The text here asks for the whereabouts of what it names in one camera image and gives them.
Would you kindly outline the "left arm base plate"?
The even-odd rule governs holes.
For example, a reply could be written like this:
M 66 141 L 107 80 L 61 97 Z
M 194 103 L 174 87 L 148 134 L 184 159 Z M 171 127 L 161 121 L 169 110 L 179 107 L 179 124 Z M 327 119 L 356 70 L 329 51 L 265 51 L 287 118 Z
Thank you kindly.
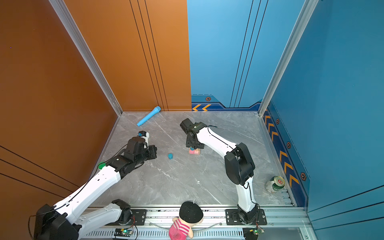
M 147 210 L 131 209 L 129 212 L 122 213 L 122 220 L 119 222 L 121 226 L 143 226 L 146 221 Z

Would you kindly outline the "dark pink wood block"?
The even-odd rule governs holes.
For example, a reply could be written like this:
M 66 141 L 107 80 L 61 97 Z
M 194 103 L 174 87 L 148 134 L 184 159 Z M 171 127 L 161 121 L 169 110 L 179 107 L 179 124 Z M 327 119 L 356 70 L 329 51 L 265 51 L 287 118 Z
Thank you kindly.
M 189 148 L 189 154 L 191 155 L 199 155 L 200 153 L 201 153 L 200 149 Z

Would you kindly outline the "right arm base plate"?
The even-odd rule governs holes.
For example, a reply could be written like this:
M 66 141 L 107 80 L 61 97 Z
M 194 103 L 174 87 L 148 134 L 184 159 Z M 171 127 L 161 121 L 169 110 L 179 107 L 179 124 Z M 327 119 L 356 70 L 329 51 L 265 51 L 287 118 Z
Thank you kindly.
M 265 211 L 263 209 L 253 209 L 246 213 L 239 209 L 226 209 L 226 221 L 228 226 L 234 225 L 259 225 L 268 224 Z

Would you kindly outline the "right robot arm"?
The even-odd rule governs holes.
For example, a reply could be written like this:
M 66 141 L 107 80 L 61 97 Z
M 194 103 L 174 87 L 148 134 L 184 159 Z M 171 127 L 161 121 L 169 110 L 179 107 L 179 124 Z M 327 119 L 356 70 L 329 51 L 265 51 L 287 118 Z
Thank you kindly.
M 255 222 L 260 206 L 254 198 L 253 177 L 256 166 L 248 147 L 244 143 L 236 144 L 226 140 L 202 122 L 193 123 L 187 118 L 181 122 L 180 127 L 187 135 L 186 147 L 196 150 L 207 146 L 224 159 L 226 174 L 236 185 L 240 220 L 245 225 Z

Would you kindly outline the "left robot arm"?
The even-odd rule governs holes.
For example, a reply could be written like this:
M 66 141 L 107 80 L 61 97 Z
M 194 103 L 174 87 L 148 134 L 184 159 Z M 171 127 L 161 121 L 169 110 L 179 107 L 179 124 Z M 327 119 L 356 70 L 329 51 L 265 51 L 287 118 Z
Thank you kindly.
M 147 160 L 157 157 L 157 147 L 149 144 L 150 134 L 140 131 L 115 156 L 100 163 L 101 169 L 83 186 L 53 206 L 44 205 L 35 214 L 33 240 L 79 240 L 110 223 L 134 225 L 131 206 L 117 199 L 102 209 L 84 211 L 111 186 L 118 183 Z

